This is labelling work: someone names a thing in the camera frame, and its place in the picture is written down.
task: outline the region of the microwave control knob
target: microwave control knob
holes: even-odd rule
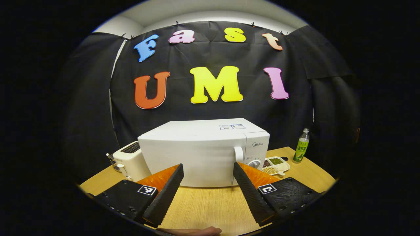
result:
[[[258,168],[260,166],[260,162],[255,160],[249,164],[250,167]]]

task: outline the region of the table surface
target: table surface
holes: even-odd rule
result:
[[[328,190],[335,179],[315,163],[303,158],[300,164],[292,162],[294,150],[290,147],[267,151],[266,157],[287,157],[290,169],[278,179],[293,177],[317,192]],[[80,188],[98,195],[125,179],[111,166],[86,180]],[[260,227],[252,217],[239,186],[223,188],[178,188],[171,206],[159,228],[221,228],[222,236],[240,235]]]

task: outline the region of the yellow letter m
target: yellow letter m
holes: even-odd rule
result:
[[[191,69],[190,73],[194,75],[194,96],[191,98],[191,102],[207,102],[208,97],[204,95],[204,88],[206,88],[214,102],[219,98],[222,88],[224,88],[222,95],[224,102],[242,101],[244,97],[239,93],[238,78],[236,76],[238,71],[239,69],[235,66],[225,66],[220,70],[216,79],[207,67]]]

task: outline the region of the white microwave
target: white microwave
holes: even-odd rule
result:
[[[181,186],[225,187],[237,185],[236,161],[262,169],[269,139],[265,130],[236,118],[170,121],[142,134],[138,142],[151,174],[182,163]]]

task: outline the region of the green bottle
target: green bottle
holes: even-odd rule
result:
[[[299,164],[302,159],[303,155],[305,155],[306,149],[308,148],[309,144],[309,129],[305,128],[303,130],[303,134],[299,137],[299,141],[297,143],[296,152],[293,156],[293,163]]]

